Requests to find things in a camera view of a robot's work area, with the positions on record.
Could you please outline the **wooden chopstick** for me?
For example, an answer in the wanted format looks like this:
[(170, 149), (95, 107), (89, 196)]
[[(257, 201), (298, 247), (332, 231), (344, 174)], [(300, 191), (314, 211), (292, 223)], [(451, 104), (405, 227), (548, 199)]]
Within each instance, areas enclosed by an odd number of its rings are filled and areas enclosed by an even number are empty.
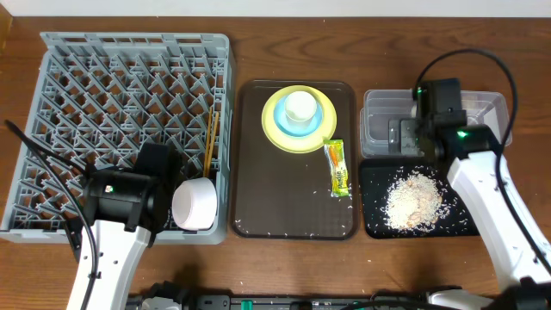
[(216, 140), (216, 133), (218, 131), (219, 119), (220, 119), (220, 112), (215, 111), (214, 112), (214, 122), (213, 122), (211, 132), (210, 132), (211, 134), (210, 134), (210, 140), (209, 140), (209, 145), (208, 145), (209, 146), (208, 153), (207, 153), (207, 157), (206, 157), (207, 163), (205, 164), (204, 177), (209, 177), (209, 175), (210, 175), (211, 164), (212, 164), (213, 155), (214, 155), (214, 143), (215, 143), (215, 140)]
[(214, 114), (214, 106), (211, 106), (209, 109), (209, 115), (208, 115), (208, 124), (207, 124), (207, 133), (206, 133), (206, 149), (205, 149), (205, 155), (204, 155), (204, 165), (203, 165), (203, 177), (207, 177), (208, 168), (209, 168), (209, 154), (210, 154), (210, 140), (211, 140), (211, 128), (213, 123), (213, 114)]

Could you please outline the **white bowl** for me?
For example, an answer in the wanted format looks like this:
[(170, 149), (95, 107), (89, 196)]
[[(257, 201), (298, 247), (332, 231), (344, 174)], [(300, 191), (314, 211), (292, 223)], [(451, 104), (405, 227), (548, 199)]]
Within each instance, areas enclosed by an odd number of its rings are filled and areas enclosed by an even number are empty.
[(213, 182), (206, 178), (182, 182), (172, 197), (171, 213), (183, 230), (209, 229), (215, 220), (218, 202)]

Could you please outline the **leftover rice pile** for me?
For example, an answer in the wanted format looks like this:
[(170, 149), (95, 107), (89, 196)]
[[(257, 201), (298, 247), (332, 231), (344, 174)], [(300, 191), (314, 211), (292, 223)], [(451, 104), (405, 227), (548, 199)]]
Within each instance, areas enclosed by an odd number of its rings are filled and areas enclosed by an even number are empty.
[(402, 233), (429, 233), (439, 220), (445, 219), (450, 207), (438, 182), (420, 171), (398, 178), (387, 190), (383, 207), (385, 224)]

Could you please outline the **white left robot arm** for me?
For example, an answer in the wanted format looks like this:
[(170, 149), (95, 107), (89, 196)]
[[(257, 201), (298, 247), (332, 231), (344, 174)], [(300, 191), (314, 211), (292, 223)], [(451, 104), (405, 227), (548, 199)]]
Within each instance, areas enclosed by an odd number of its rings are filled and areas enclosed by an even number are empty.
[(69, 309), (122, 309), (139, 260), (164, 230), (182, 160), (144, 144), (131, 169), (93, 172), (84, 187), (83, 239)]

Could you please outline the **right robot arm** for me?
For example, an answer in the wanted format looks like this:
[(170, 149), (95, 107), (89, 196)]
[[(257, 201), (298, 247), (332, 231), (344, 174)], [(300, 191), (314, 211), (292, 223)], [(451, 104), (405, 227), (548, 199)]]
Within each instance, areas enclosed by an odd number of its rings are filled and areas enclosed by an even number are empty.
[(550, 243), (519, 195), (503, 148), (507, 138), (498, 113), (478, 114), (462, 101), (456, 78), (422, 82), (407, 118), (388, 124), (389, 151), (422, 156), (445, 174), (461, 198), (489, 252), (500, 293), (495, 298), (443, 288), (427, 294), (447, 309), (548, 309)]

